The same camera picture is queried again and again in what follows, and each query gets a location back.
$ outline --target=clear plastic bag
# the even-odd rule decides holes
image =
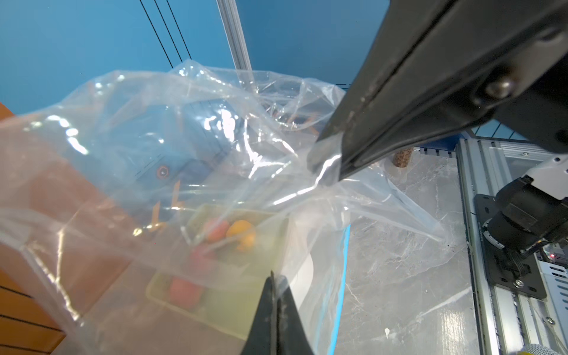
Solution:
[[[334,183],[341,137],[316,139],[343,94],[187,61],[3,122],[0,241],[32,273],[2,266],[38,277],[24,286],[86,354],[239,354],[274,271],[332,353],[351,219],[443,238],[380,169]]]

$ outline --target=black mounting plate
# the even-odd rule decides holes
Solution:
[[[546,289],[544,288],[540,272],[538,271],[537,260],[534,255],[523,260],[523,263],[529,267],[529,274],[519,278],[523,282],[522,287],[516,287],[513,283],[515,281],[513,272],[503,270],[499,267],[497,260],[504,260],[505,254],[501,249],[491,244],[491,242],[484,237],[482,231],[483,224],[499,212],[495,205],[495,197],[477,194],[473,198],[473,205],[477,216],[479,235],[482,240],[481,246],[487,280],[492,285],[497,285],[529,297],[537,299],[546,298]]]

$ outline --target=metal bolt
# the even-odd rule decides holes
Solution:
[[[513,93],[515,82],[509,77],[501,77],[494,82],[490,82],[485,87],[485,93],[490,97],[502,100]]]
[[[156,176],[158,176],[158,179],[165,179],[169,176],[169,174],[170,169],[165,165],[162,165],[156,170]]]

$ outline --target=pink object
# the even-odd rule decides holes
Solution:
[[[191,309],[199,303],[204,290],[203,286],[174,277],[170,285],[170,301],[176,306]]]
[[[225,238],[225,234],[231,225],[225,219],[219,220],[217,218],[211,218],[205,222],[203,225],[203,230],[207,232],[207,242],[215,243]]]

